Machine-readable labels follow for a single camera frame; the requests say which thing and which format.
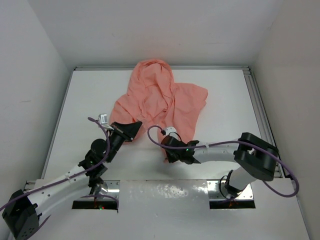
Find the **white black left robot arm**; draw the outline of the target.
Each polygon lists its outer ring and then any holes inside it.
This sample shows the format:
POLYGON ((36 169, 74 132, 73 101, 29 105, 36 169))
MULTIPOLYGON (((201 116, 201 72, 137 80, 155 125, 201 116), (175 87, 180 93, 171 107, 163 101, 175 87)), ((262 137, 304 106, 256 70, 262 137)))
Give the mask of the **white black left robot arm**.
POLYGON ((27 240, 66 203, 94 192, 102 183, 101 176, 124 142, 131 142, 142 126, 141 121, 122 124, 113 122, 109 130, 91 143, 84 160, 46 185, 14 192, 0 208, 2 218, 16 240, 27 240))

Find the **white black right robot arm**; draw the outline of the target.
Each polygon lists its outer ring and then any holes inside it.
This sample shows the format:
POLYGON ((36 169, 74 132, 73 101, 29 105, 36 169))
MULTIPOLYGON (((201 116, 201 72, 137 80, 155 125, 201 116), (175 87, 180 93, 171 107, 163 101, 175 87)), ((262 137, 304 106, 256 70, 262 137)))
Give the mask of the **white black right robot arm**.
POLYGON ((231 199, 256 180, 270 182, 274 179, 279 150, 260 139, 244 132, 234 143, 205 146, 198 140, 184 143, 176 133, 167 134, 161 142, 169 163, 203 164, 207 162, 233 162, 237 169, 229 171, 225 183, 225 196, 231 199))

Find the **pink hooded zip jacket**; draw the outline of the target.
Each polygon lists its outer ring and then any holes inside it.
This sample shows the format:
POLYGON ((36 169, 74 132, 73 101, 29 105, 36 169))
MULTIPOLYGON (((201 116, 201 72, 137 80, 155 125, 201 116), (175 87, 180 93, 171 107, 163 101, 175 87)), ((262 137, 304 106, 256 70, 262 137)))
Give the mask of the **pink hooded zip jacket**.
POLYGON ((110 122, 142 126, 140 138, 150 126, 174 127, 182 138, 193 139, 208 90, 193 83, 176 83, 169 64, 160 59, 139 62, 133 69, 127 92, 115 103, 110 122))

